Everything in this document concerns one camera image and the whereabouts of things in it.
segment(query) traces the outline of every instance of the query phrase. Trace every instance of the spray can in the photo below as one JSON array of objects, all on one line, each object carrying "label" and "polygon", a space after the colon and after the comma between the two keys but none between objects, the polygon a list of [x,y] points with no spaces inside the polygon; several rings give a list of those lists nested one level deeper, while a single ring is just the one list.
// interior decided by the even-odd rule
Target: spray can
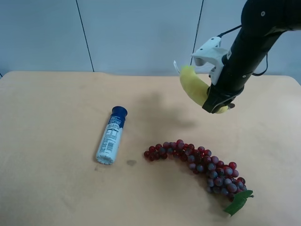
[{"label": "spray can", "polygon": [[104,130],[96,153],[98,162],[106,165],[115,162],[126,116],[127,110],[124,107],[113,107],[109,123]]}]

